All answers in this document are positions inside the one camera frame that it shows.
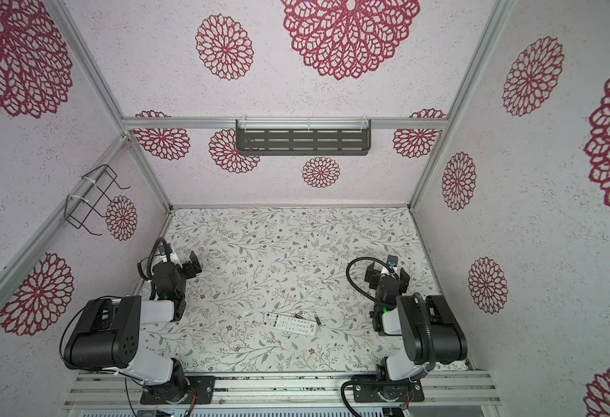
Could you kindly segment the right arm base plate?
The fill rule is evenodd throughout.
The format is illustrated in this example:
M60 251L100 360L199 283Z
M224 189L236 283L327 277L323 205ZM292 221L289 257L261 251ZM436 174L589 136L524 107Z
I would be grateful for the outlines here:
M390 385L379 384L377 378L371 375L354 375L352 377L354 401L359 403L412 403L425 399L421 382Z

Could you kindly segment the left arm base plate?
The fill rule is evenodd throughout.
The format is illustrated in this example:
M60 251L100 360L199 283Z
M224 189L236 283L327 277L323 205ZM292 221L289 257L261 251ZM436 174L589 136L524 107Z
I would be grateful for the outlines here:
M211 403L216 384L214 376L189 375L161 385L145 386L141 405L207 405Z

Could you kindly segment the white remote control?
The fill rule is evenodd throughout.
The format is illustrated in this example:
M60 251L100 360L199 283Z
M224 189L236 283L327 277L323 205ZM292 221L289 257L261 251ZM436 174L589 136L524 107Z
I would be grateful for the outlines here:
M277 313L264 313L263 326L272 330L310 337L316 336L318 331L318 324L315 321L308 321Z

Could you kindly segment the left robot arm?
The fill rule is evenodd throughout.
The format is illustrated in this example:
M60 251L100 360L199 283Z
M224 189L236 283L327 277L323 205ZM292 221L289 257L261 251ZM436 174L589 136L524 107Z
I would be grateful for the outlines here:
M143 403L178 404L195 399L195 389L175 358L156 354L140 342L141 327L180 321L185 313L186 284L202 272L196 254L181 262L174 255L152 267L148 281L155 297L104 296L88 302L61 351L69 369L111 372L139 383Z

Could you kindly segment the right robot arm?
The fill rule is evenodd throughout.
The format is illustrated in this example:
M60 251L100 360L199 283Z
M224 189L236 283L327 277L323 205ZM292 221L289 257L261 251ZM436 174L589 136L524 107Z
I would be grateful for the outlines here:
M364 281L376 292L369 313L373 330L402 340L402 347L377 365L377 380L417 381L438 365L467 359L466 337L445 298L409 295L410 276L394 257L371 260Z

